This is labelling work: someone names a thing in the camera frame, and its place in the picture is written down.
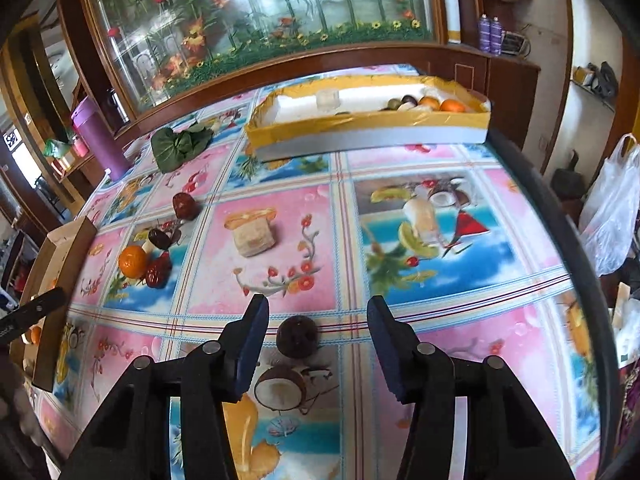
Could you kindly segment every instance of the orange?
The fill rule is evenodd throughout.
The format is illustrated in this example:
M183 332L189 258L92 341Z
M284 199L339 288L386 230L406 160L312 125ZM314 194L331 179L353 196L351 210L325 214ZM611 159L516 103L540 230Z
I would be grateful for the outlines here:
M146 272L146 253L139 245L126 247L118 256L120 271L132 280L139 280Z
M442 112L466 112L465 105L455 99L446 99L440 105Z
M420 106L430 106L434 112L440 110L440 102L435 97L425 96L418 101Z
M38 325L31 327L31 342L34 345L40 344L40 337L42 336L42 329Z

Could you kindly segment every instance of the glass cabinet door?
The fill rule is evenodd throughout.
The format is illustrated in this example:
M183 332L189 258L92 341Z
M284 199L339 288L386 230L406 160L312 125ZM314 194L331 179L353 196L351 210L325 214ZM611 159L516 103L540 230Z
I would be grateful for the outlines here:
M430 40L430 0L92 0L139 112L239 68L322 46Z

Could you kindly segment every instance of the green plastic bag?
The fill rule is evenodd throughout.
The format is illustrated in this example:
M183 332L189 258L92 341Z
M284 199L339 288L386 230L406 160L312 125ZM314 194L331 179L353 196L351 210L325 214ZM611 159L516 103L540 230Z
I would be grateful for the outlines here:
M44 150L42 151L42 154L44 156L52 156L53 158L62 158L70 149L71 145L66 142L61 142L56 139L47 139L44 143Z

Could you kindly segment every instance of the fruit tray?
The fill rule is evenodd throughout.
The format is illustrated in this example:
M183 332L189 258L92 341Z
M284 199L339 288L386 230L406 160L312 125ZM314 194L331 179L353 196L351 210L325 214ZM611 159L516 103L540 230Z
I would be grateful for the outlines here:
M32 297L55 286L65 291L68 304L95 234L96 228L86 216L50 232L31 267L20 304L28 303ZM21 339L11 343L12 360L20 368L29 363L28 370L25 370L27 377L34 386L48 392L53 388L65 319L66 306L40 320L42 333L37 344L25 344Z
M482 143L491 105L475 95L434 76L336 76L272 92L245 131L261 161L407 144Z

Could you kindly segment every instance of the purple bottle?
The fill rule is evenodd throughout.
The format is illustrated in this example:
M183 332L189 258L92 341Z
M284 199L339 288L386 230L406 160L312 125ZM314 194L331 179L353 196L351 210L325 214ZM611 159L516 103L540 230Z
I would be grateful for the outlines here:
M120 180L131 164L116 144L95 102L85 97L71 114L71 120L100 165L105 170L111 170L112 182Z
M491 52L491 22L486 14L478 20L479 47L482 52Z
M496 56L502 53L502 25L498 18L494 18L490 25L490 48Z

